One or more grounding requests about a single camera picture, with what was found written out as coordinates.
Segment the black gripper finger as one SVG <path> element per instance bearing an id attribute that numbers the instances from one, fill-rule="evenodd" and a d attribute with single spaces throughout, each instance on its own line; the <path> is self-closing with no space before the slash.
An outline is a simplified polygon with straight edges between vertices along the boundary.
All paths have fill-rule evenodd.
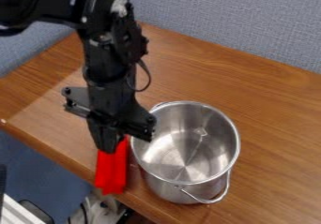
<path id="1" fill-rule="evenodd" d="M 106 128 L 107 126 L 95 118 L 87 119 L 90 134 L 94 139 L 97 148 L 105 152 L 109 151 L 109 144 L 106 139 Z"/>
<path id="2" fill-rule="evenodd" d="M 118 144 L 126 138 L 126 132 L 121 128 L 109 127 L 109 148 L 107 152 L 113 154 L 117 150 Z"/>

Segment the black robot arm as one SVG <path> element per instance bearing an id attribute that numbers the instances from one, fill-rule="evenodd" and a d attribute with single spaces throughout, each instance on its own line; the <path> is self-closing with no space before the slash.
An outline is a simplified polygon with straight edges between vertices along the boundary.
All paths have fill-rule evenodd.
<path id="1" fill-rule="evenodd" d="M 34 22 L 71 27 L 85 50 L 85 87 L 66 87 L 66 111 L 87 119 L 97 148 L 113 154 L 126 135 L 149 142 L 155 117 L 135 94 L 137 69 L 146 63 L 149 39 L 131 0 L 0 0 L 0 37 L 20 34 Z"/>

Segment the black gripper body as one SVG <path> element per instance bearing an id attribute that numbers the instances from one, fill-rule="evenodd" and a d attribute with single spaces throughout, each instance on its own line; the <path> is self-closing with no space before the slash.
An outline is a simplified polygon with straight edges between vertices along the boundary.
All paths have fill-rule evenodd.
<path id="1" fill-rule="evenodd" d="M 66 111 L 86 120 L 90 117 L 99 120 L 107 126 L 107 142 L 109 127 L 121 128 L 126 134 L 150 142 L 157 119 L 135 98 L 135 93 L 146 89 L 147 86 L 137 89 L 134 77 L 121 77 L 105 82 L 87 80 L 86 87 L 67 86 L 62 89 Z"/>

